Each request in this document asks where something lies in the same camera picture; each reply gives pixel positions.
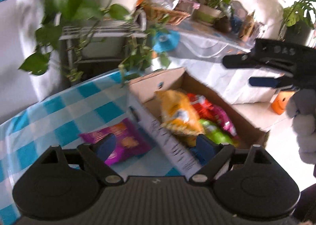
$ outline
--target blue checkered tablecloth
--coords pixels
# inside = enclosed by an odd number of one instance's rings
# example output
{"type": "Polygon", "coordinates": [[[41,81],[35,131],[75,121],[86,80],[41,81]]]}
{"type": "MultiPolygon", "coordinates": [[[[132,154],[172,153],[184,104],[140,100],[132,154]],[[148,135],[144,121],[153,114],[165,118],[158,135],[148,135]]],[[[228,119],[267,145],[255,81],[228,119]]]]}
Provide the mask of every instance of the blue checkered tablecloth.
{"type": "MultiPolygon", "coordinates": [[[[115,71],[78,84],[36,103],[0,125],[0,218],[12,224],[20,215],[12,199],[15,182],[51,145],[65,149],[83,143],[78,134],[117,124],[127,117],[127,87],[115,71]]],[[[128,175],[179,175],[158,146],[112,168],[128,175]]]]}

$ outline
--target green snack bag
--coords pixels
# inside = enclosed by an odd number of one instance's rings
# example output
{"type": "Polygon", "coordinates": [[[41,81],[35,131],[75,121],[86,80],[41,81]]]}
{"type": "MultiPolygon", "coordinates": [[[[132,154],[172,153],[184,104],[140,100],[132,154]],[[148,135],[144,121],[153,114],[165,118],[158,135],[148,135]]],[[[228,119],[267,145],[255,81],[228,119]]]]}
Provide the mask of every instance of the green snack bag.
{"type": "Polygon", "coordinates": [[[207,136],[211,141],[216,144],[226,142],[233,145],[233,141],[231,140],[231,138],[223,133],[221,129],[216,126],[215,123],[204,119],[200,119],[199,122],[204,127],[205,136],[207,136]]]}

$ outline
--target cardboard box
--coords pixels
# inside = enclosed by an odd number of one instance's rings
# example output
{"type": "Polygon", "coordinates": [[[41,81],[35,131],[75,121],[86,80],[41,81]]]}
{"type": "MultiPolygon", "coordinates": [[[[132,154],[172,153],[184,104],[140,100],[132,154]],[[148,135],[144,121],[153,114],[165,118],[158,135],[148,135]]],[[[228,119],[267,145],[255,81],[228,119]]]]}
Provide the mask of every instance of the cardboard box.
{"type": "Polygon", "coordinates": [[[171,163],[187,178],[195,174],[200,164],[190,152],[165,128],[160,127],[160,103],[155,98],[157,90],[180,90],[203,95],[222,107],[236,127],[241,148],[253,144],[263,145],[265,133],[253,127],[244,117],[228,105],[215,91],[192,78],[185,68],[154,72],[129,82],[128,113],[157,142],[171,163]]]}

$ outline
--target gray plush toy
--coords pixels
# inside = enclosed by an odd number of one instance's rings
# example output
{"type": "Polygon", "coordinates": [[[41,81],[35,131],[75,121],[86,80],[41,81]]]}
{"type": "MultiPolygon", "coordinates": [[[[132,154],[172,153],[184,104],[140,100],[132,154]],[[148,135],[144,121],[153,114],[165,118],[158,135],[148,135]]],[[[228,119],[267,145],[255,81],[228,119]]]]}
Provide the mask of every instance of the gray plush toy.
{"type": "Polygon", "coordinates": [[[316,92],[309,89],[295,93],[286,106],[287,115],[293,118],[301,160],[308,164],[316,164],[315,109],[316,92]]]}

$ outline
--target pink snack bag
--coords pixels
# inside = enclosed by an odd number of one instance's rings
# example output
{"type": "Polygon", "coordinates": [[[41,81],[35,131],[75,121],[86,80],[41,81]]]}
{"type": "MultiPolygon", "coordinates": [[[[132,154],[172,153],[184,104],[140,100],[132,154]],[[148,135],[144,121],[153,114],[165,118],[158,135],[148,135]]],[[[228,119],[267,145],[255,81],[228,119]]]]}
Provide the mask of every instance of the pink snack bag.
{"type": "Polygon", "coordinates": [[[104,162],[106,165],[122,162],[135,155],[145,154],[151,146],[144,140],[128,118],[120,123],[79,136],[87,143],[95,144],[109,133],[116,137],[116,147],[104,162]]]}
{"type": "Polygon", "coordinates": [[[218,105],[213,104],[211,108],[211,113],[214,116],[215,122],[219,125],[219,127],[227,132],[234,142],[239,141],[239,137],[237,136],[237,132],[235,126],[232,121],[228,117],[227,113],[218,105]]]}

